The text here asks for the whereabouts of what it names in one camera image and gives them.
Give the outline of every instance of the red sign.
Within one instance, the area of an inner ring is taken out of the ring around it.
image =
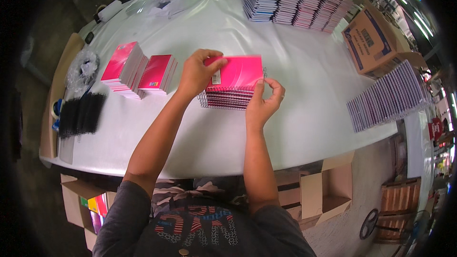
[[[429,123],[429,133],[430,133],[430,140],[435,139],[437,141],[441,134],[443,134],[443,123],[438,117],[435,117]]]

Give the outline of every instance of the camouflage pants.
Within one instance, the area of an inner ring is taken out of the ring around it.
[[[196,178],[185,180],[158,179],[151,200],[151,217],[169,210],[171,200],[183,198],[211,198],[247,210],[247,195],[242,176]]]

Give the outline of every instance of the white tablecloth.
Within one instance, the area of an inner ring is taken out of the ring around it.
[[[173,91],[183,62],[198,48],[218,49],[225,55],[261,54],[268,76],[287,90],[281,108],[265,126],[275,170],[352,151],[397,132],[395,123],[357,134],[352,129],[346,101],[373,81],[357,74],[340,33],[343,23],[329,35],[271,22],[249,22],[241,0],[184,1],[188,9],[171,19],[145,12],[128,16],[124,9],[99,27],[91,43],[100,55],[98,79],[114,49],[131,41],[138,41],[147,56],[173,54],[177,58]],[[100,82],[92,91],[108,94],[98,131],[75,138],[73,151],[68,147],[72,142],[67,142],[61,150],[66,162],[58,158],[50,162],[123,176],[135,146],[173,93],[137,101],[114,94]],[[243,111],[203,109],[194,99],[160,177],[242,174],[244,146]]]
[[[412,113],[404,118],[408,152],[408,178],[421,177],[418,211],[426,206],[433,185],[433,143],[428,130],[427,109]]]

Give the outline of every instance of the wooden pallet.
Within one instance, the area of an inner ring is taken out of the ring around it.
[[[389,228],[400,229],[400,231],[392,231],[387,229],[377,229],[374,243],[377,244],[400,244],[404,240],[400,239],[401,232],[405,229],[409,222],[413,222],[414,214],[397,214],[397,215],[384,215],[380,216],[377,226],[384,226]]]
[[[420,178],[384,184],[381,192],[380,215],[415,212],[419,203]]]

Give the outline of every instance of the gray t-shirt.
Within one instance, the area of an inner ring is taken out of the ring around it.
[[[122,182],[93,249],[95,257],[111,256],[316,256],[298,223],[279,206],[254,215],[229,209],[211,199],[185,204],[149,218],[151,200],[133,182]]]

